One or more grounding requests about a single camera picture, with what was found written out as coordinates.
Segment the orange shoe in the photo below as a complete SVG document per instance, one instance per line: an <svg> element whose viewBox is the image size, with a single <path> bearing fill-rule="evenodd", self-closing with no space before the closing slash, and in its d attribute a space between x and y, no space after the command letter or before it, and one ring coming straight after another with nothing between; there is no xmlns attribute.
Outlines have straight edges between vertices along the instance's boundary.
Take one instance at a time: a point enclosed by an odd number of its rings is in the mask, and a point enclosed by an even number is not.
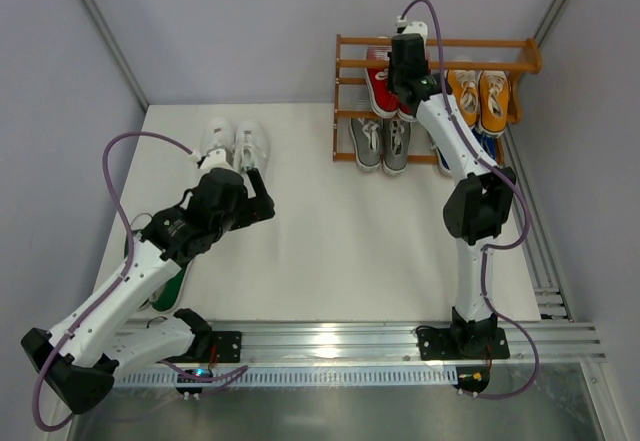
<svg viewBox="0 0 640 441"><path fill-rule="evenodd" d="M478 120L480 111L476 72L462 69L450 70L447 72L447 81L451 86L453 95L456 97L462 117L469 127L473 128Z"/></svg>
<svg viewBox="0 0 640 441"><path fill-rule="evenodd" d="M477 129L482 134L497 138L507 127L507 107L511 96L509 80L503 71L483 71L478 84L482 117Z"/></svg>

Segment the rack shelf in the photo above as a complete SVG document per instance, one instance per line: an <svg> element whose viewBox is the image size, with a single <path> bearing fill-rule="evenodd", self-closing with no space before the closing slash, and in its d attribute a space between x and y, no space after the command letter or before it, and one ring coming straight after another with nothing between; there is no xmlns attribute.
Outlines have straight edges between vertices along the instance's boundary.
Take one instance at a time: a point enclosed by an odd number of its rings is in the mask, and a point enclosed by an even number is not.
<svg viewBox="0 0 640 441"><path fill-rule="evenodd" d="M334 115L333 115L333 160L334 161L355 161L354 153L338 151L338 123L340 119L366 118L377 119L371 110L341 109L340 107L340 87L341 86L361 86L366 81L362 77L343 77L342 69L353 68L386 68L388 61L346 59L342 57L342 46L391 46L390 38L361 38L342 37L336 38L336 68L335 68L335 95L334 95ZM429 39L428 46L435 46L436 40ZM505 71L511 86L511 98L508 106L507 121L518 123L522 119L522 106L518 97L518 83L524 73L536 74L542 69L542 56L538 45L533 38L524 41L517 40L494 40L494 39L444 39L444 46L467 47L467 48L509 48L519 49L517 60L512 63L502 62L475 62L475 61L445 61L444 69L466 69L474 71L495 70ZM497 140L497 161L502 163L504 151L501 140ZM409 155L410 163L436 164L438 158L435 155Z"/></svg>

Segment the gray wall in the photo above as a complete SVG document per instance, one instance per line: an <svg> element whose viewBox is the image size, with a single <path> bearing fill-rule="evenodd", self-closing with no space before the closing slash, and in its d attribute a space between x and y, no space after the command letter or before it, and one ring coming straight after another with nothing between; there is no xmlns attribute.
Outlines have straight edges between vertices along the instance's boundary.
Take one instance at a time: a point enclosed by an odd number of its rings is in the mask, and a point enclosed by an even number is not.
<svg viewBox="0 0 640 441"><path fill-rule="evenodd" d="M91 291L113 222L102 147L143 113L77 0L0 0L0 433L34 430L19 345ZM133 146L114 153L118 185Z"/></svg>
<svg viewBox="0 0 640 441"><path fill-rule="evenodd" d="M573 308L596 323L634 411L640 406L638 6L640 0L571 0L543 49L544 69L523 84L525 119L514 130Z"/></svg>
<svg viewBox="0 0 640 441"><path fill-rule="evenodd" d="M155 104L330 101L335 35L390 34L410 1L97 0ZM448 37L524 38L549 0L433 2Z"/></svg>

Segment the perforated metal strip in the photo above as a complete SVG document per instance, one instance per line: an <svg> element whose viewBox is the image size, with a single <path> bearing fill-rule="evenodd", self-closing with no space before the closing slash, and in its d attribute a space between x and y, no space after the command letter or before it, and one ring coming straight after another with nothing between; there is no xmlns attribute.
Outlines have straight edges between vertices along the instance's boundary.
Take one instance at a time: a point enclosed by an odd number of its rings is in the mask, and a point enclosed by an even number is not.
<svg viewBox="0 0 640 441"><path fill-rule="evenodd" d="M216 376L231 369L216 369ZM424 386L454 384L453 366L425 367L315 367L315 368L249 368L234 383L236 388L306 388L361 386ZM131 374L115 385L116 388L171 388L178 382L178 374L164 368L148 368ZM189 387L215 387L221 383L189 383Z"/></svg>

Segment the white table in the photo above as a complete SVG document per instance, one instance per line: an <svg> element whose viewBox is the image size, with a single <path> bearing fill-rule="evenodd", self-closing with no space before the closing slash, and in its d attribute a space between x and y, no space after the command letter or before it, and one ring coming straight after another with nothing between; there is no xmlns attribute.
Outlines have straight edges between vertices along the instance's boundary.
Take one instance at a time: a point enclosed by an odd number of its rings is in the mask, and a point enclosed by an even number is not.
<svg viewBox="0 0 640 441"><path fill-rule="evenodd" d="M199 148L208 121L254 119L271 139L266 185L276 217L227 233L198 257L181 300L206 319L259 321L448 321L457 289L456 250L442 220L453 182L434 166L395 178L331 160L332 104L152 106L144 130ZM425 143L414 124L413 144ZM350 143L348 136L341 142ZM141 138L122 195L130 219L177 203L194 165L162 141ZM513 240L513 216L499 241ZM97 284L122 261L116 218ZM495 304L540 319L521 249L495 259ZM134 316L151 318L148 309Z"/></svg>

